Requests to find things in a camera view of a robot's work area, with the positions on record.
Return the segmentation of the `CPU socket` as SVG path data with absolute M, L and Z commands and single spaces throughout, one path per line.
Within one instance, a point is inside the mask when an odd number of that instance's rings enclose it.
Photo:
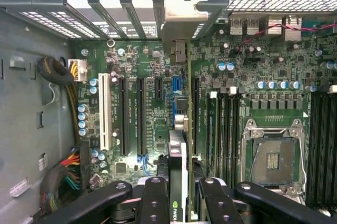
M 239 181 L 249 181 L 279 194 L 303 193 L 300 137 L 301 119 L 288 124 L 258 125 L 247 120 L 241 140 Z

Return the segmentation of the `green motherboard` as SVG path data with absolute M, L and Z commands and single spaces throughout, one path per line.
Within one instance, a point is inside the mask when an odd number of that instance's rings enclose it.
M 78 129 L 81 139 L 89 145 L 91 168 L 87 176 L 92 190 L 113 180 L 124 180 L 135 185 L 143 176 L 157 173 L 161 155 L 169 158 L 169 132 L 173 128 L 172 77 L 178 67 L 171 63 L 158 41 L 83 41 L 72 45 L 74 59 L 87 61 L 87 81 L 78 82 Z M 218 120 L 221 124 L 221 94 L 226 102 L 226 160 L 224 182 L 230 185 L 230 129 L 231 112 L 229 94 L 240 94 L 240 145 L 243 128 L 253 118 L 258 125 L 288 124 L 301 119 L 306 129 L 306 166 L 308 173 L 311 95 L 325 94 L 326 144 L 325 144 L 325 201 L 319 204 L 318 192 L 318 138 L 316 147 L 315 202 L 310 206 L 306 194 L 289 197 L 321 213 L 337 219 L 337 124 L 335 131 L 334 204 L 326 198 L 327 160 L 329 147 L 330 95 L 337 94 L 337 34 L 316 37 L 302 36 L 297 42 L 281 38 L 252 39 L 244 43 L 241 37 L 210 37 L 190 42 L 192 77 L 199 79 L 199 125 L 197 155 L 192 157 L 192 176 L 195 179 L 209 176 L 207 101 L 209 93 L 217 92 Z M 100 121 L 98 103 L 98 74 L 110 75 L 112 145 L 109 150 L 100 148 Z M 119 78 L 128 82 L 130 152 L 120 154 Z M 155 99 L 154 79 L 162 77 L 163 100 Z M 136 80 L 145 79 L 146 88 L 146 154 L 137 154 Z M 218 129 L 218 170 L 220 178 L 221 139 Z

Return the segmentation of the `long black expansion slot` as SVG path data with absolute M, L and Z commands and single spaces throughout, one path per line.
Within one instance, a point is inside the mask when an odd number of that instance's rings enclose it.
M 137 108 L 137 154 L 146 154 L 146 88 L 145 79 L 136 80 L 136 108 Z
M 124 77 L 119 78 L 119 108 L 120 108 L 120 154 L 127 156 L 130 152 L 129 139 L 129 102 L 128 82 Z
M 192 77 L 192 136 L 193 136 L 193 148 L 194 155 L 197 155 L 197 133 L 199 125 L 199 79 Z

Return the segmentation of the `metal locking lever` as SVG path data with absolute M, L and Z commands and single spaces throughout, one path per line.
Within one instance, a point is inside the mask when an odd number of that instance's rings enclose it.
M 302 177 L 303 177 L 303 193 L 306 194 L 307 191 L 307 184 L 308 184 L 308 173 L 307 173 L 307 166 L 306 166 L 306 129 L 305 124 L 301 121 L 301 137 L 300 137 L 300 154 L 301 154 L 301 169 L 302 169 Z

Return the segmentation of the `white expansion slot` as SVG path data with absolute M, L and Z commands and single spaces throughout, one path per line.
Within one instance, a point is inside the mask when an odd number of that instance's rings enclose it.
M 100 148 L 109 150 L 112 145 L 110 75 L 98 74 L 98 103 L 100 121 Z

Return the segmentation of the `short black expansion slot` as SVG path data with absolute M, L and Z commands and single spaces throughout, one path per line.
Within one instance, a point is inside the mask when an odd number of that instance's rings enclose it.
M 164 96 L 164 83 L 162 77 L 155 77 L 154 79 L 155 99 L 163 100 Z

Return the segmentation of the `white power connector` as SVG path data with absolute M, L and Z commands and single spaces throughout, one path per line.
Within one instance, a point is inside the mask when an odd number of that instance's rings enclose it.
M 68 70 L 75 82 L 85 83 L 87 81 L 87 61 L 80 59 L 69 59 Z

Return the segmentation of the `open black PC case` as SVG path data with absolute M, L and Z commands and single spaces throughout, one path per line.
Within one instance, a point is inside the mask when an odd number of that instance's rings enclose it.
M 208 13 L 191 39 L 284 40 L 285 19 L 337 19 L 337 0 L 196 0 Z M 270 37 L 269 16 L 283 16 Z M 243 35 L 230 35 L 230 19 Z M 245 20 L 259 32 L 245 34 Z M 83 41 L 162 42 L 164 0 L 0 0 L 0 224 L 34 224 L 92 190 L 90 148 L 79 135 L 78 82 L 68 70 L 72 45 Z M 191 179 L 191 220 L 198 214 L 198 179 Z

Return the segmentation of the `silver USB port block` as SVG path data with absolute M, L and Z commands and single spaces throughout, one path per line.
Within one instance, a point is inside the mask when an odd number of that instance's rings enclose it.
M 245 20 L 245 34 L 247 36 L 253 36 L 259 32 L 259 20 L 255 18 L 247 18 Z
M 243 19 L 233 18 L 230 19 L 230 35 L 242 36 L 243 35 Z

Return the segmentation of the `silver network port block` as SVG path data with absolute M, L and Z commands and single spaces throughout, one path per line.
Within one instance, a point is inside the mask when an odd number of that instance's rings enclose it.
M 284 40 L 297 42 L 301 40 L 302 18 L 290 15 L 285 19 Z

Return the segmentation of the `teal port connector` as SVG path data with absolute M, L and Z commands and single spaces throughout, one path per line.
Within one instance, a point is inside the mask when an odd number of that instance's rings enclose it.
M 337 19 L 303 19 L 302 28 L 317 29 L 316 31 L 302 31 L 302 36 L 325 37 L 337 34 Z

